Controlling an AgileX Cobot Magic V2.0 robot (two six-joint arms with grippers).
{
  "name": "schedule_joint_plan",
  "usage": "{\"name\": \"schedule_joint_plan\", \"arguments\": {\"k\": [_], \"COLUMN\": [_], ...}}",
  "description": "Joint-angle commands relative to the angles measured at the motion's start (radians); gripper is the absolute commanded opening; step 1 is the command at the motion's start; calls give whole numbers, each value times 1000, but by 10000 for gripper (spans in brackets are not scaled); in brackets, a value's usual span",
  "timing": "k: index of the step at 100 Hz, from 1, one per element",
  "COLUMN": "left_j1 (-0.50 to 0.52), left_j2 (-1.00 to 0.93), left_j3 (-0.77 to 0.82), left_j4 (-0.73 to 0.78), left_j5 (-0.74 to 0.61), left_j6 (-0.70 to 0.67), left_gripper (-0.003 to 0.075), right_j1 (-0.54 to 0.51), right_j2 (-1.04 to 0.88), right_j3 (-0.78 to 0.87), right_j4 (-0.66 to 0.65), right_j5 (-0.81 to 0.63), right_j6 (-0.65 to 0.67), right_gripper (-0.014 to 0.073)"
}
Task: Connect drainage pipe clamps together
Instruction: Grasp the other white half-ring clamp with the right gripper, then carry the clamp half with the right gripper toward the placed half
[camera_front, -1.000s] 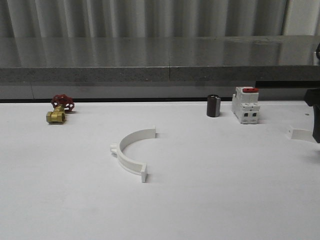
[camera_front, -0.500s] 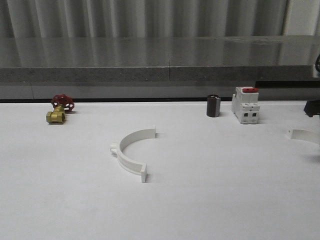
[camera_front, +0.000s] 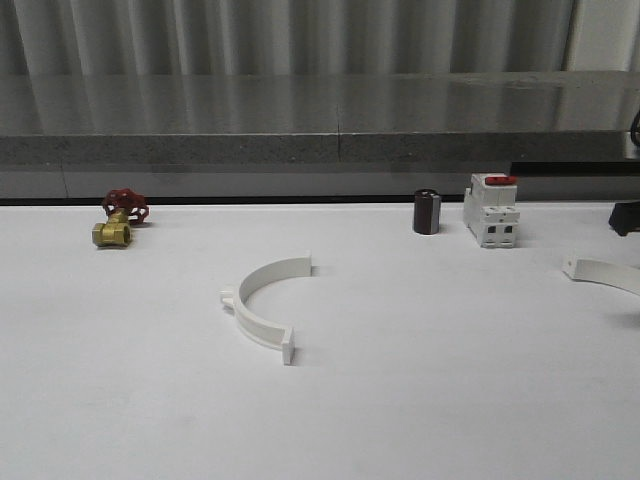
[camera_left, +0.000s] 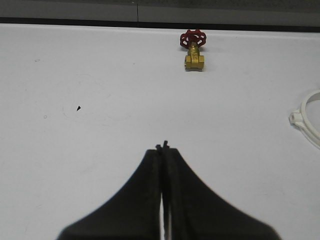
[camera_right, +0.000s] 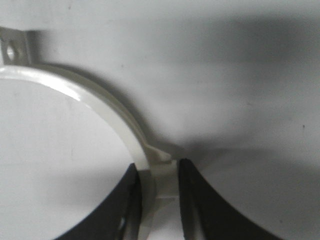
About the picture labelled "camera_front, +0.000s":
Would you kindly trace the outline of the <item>black second gripper part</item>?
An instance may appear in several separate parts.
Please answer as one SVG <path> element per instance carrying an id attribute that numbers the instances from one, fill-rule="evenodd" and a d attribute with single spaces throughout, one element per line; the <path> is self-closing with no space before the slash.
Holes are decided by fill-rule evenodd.
<path id="1" fill-rule="evenodd" d="M 619 236 L 638 232 L 640 228 L 640 202 L 618 202 L 614 205 L 608 224 Z"/>

